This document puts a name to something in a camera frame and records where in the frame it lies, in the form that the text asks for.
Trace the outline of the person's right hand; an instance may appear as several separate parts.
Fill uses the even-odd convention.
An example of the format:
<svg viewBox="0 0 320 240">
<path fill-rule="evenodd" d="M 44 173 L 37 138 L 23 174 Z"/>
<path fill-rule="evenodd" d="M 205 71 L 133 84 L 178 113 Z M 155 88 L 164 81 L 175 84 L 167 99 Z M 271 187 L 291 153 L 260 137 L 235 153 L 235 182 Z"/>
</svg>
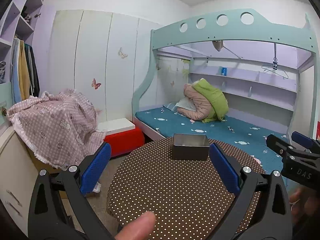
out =
<svg viewBox="0 0 320 240">
<path fill-rule="evenodd" d="M 309 189 L 307 187 L 298 187 L 289 197 L 291 205 L 291 216 L 293 224 L 296 224 L 303 215 L 308 215 L 307 201 L 309 198 Z"/>
</svg>

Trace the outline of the person's left hand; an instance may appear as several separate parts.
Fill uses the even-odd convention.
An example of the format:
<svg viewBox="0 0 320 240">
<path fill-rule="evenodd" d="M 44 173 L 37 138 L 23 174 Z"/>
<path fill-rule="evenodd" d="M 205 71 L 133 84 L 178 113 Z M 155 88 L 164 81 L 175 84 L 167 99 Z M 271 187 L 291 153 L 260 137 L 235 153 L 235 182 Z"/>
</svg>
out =
<svg viewBox="0 0 320 240">
<path fill-rule="evenodd" d="M 137 219 L 127 224 L 117 235 L 116 240 L 142 240 L 147 239 L 156 224 L 156 216 L 153 212 L 143 213 Z"/>
</svg>

